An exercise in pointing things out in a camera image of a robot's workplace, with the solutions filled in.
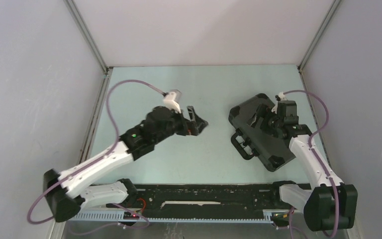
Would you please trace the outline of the black poker case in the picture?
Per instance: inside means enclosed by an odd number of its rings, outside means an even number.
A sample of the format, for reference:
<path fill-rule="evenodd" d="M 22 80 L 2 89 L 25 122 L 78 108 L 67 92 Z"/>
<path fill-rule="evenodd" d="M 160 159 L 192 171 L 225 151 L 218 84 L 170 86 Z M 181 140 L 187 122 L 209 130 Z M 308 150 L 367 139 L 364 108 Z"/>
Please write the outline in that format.
<path fill-rule="evenodd" d="M 272 108 L 274 103 L 264 93 L 259 93 L 232 107 L 228 120 L 235 132 L 231 143 L 245 160 L 258 158 L 264 167 L 274 172 L 295 159 L 286 143 L 261 129 L 263 118 L 258 116 L 261 106 Z"/>

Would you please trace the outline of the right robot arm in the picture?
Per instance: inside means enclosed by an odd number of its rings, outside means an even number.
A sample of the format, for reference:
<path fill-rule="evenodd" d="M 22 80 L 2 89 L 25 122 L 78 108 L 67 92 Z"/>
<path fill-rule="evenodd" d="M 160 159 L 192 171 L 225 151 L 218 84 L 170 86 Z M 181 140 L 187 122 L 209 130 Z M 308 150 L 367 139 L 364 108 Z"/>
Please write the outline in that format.
<path fill-rule="evenodd" d="M 295 184 L 272 191 L 269 200 L 275 208 L 290 204 L 303 212 L 313 231 L 336 231 L 354 226 L 358 191 L 343 180 L 320 155 L 309 127 L 299 123 L 295 101 L 280 100 L 273 107 L 260 104 L 252 123 L 263 134 L 281 141 L 302 164 L 311 191 Z"/>

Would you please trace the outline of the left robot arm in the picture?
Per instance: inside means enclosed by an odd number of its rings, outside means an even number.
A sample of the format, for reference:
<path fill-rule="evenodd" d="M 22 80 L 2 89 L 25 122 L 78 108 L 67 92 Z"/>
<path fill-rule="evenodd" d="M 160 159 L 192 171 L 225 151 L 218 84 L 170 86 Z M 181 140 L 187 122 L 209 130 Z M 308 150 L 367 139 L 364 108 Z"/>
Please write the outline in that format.
<path fill-rule="evenodd" d="M 192 106 L 187 111 L 189 119 L 167 107 L 155 107 L 140 124 L 118 136 L 113 145 L 94 157 L 62 172 L 54 169 L 45 172 L 43 192 L 53 219 L 65 222 L 83 209 L 111 203 L 134 206 L 137 190 L 129 179 L 106 185 L 95 185 L 95 181 L 152 152 L 158 143 L 174 134 L 201 134 L 208 122 Z"/>

